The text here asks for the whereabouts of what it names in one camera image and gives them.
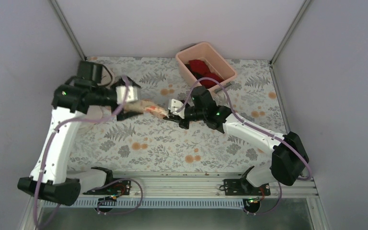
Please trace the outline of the floral peach mesh laundry bag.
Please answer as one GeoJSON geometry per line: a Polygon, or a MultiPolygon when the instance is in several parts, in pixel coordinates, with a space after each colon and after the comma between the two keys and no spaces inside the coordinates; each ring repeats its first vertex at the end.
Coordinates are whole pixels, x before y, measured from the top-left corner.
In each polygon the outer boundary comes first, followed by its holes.
{"type": "Polygon", "coordinates": [[[124,110],[128,112],[150,113],[157,118],[163,119],[168,116],[168,110],[149,100],[140,100],[127,103],[124,110]]]}

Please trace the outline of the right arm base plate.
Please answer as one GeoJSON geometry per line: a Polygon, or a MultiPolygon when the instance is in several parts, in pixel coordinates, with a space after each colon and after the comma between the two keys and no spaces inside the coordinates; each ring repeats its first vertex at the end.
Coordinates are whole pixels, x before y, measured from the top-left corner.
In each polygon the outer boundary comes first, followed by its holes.
{"type": "Polygon", "coordinates": [[[271,195],[269,184],[254,187],[243,179],[225,179],[219,186],[226,196],[269,196],[271,195]]]}

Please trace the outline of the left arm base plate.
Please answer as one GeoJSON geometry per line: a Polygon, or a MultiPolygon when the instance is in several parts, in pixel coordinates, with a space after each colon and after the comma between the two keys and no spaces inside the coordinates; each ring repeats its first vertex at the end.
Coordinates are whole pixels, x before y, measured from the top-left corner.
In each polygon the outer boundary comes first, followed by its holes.
{"type": "Polygon", "coordinates": [[[103,187],[91,189],[83,194],[97,196],[129,195],[131,186],[132,181],[130,179],[113,179],[112,182],[103,187]]]}

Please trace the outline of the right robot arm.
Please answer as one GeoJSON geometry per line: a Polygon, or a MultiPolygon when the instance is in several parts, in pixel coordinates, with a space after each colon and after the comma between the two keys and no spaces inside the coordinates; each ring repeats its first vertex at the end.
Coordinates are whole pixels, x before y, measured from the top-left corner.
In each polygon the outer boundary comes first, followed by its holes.
{"type": "Polygon", "coordinates": [[[242,176],[240,188],[244,194],[252,195],[271,182],[292,186],[300,179],[309,158],[298,134],[277,133],[246,120],[229,107],[217,105],[204,86],[195,87],[190,99],[192,106],[184,100],[169,100],[166,120],[183,129],[189,129],[190,122],[203,121],[212,130],[240,138],[271,154],[270,166],[252,166],[242,176]]]}

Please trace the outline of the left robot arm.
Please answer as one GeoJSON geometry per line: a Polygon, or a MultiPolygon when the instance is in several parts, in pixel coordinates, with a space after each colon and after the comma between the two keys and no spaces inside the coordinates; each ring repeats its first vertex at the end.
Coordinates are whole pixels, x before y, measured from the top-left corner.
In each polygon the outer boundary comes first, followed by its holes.
{"type": "Polygon", "coordinates": [[[39,159],[27,177],[19,179],[19,190],[36,199],[71,206],[79,195],[92,189],[102,194],[114,188],[112,172],[93,167],[74,176],[67,175],[67,164],[82,123],[100,123],[99,118],[88,118],[93,106],[110,107],[118,121],[135,115],[123,114],[128,103],[138,102],[141,87],[127,76],[109,85],[101,83],[106,67],[99,63],[81,61],[77,74],[54,91],[49,131],[39,159]]]}

